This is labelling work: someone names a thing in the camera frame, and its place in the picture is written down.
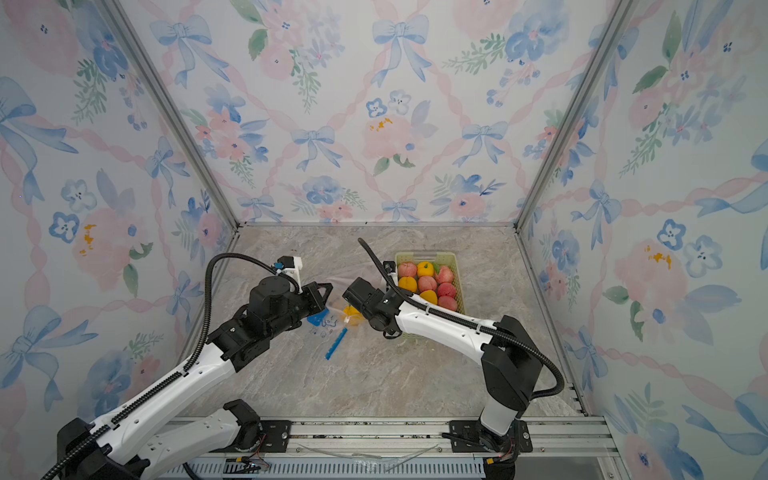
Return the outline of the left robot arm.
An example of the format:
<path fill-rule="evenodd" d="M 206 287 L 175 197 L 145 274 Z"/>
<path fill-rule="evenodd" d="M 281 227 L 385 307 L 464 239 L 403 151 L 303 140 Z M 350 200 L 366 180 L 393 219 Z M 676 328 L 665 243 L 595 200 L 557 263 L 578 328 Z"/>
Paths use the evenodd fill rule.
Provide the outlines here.
<path fill-rule="evenodd" d="M 155 479 L 220 449 L 248 452 L 264 441 L 260 416 L 244 400 L 171 430 L 165 425 L 193 400 L 234 376 L 283 332 L 321 313 L 333 290 L 311 282 L 294 289 L 287 278 L 264 278 L 248 304 L 192 354 L 127 403 L 91 422 L 75 419 L 57 434 L 57 460 L 48 479 Z"/>

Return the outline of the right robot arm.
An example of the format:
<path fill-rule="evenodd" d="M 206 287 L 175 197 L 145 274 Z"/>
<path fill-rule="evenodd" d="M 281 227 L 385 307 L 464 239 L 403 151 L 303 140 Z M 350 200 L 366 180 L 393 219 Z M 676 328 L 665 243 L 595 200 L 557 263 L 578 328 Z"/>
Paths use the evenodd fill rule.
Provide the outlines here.
<path fill-rule="evenodd" d="M 487 400 L 473 443 L 492 452 L 512 448 L 544 368 L 542 355 L 519 321 L 471 320 L 397 286 L 382 290 L 363 278 L 355 279 L 343 298 L 386 337 L 419 335 L 478 364 Z"/>

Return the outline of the blue zipper clear bag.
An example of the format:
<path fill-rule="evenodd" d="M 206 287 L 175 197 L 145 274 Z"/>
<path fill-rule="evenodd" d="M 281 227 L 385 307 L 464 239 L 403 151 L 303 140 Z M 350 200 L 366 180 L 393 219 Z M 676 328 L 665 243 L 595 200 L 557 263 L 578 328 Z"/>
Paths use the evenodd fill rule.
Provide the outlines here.
<path fill-rule="evenodd" d="M 324 358 L 330 360 L 349 331 L 348 316 L 341 310 L 326 308 L 307 319 L 311 334 L 326 346 Z"/>

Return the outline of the yellow peach with leaf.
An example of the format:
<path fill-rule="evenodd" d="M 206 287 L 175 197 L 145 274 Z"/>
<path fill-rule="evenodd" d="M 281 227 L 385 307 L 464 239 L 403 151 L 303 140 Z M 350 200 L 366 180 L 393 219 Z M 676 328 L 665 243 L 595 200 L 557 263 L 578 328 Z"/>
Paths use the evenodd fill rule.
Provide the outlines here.
<path fill-rule="evenodd" d="M 435 267 L 429 261 L 423 261 L 417 264 L 417 275 L 419 277 L 433 277 L 435 275 Z"/>

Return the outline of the pink peach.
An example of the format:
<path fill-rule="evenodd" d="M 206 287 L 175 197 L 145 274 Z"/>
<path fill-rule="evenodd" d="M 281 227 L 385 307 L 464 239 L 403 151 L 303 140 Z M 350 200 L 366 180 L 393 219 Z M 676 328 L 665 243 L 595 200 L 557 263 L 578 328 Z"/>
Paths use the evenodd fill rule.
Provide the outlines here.
<path fill-rule="evenodd" d="M 458 302 L 454 297 L 451 296 L 440 296 L 438 298 L 438 305 L 450 311 L 458 310 Z"/>

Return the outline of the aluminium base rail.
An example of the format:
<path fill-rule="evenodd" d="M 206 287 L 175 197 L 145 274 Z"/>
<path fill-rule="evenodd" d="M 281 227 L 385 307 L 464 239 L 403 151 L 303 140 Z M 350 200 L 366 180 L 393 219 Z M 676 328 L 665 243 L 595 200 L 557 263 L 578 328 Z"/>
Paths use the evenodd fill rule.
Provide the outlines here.
<path fill-rule="evenodd" d="M 626 479 L 601 417 L 528 417 L 518 452 L 477 445 L 473 418 L 322 418 L 264 421 L 247 452 L 221 448 L 165 479 Z"/>

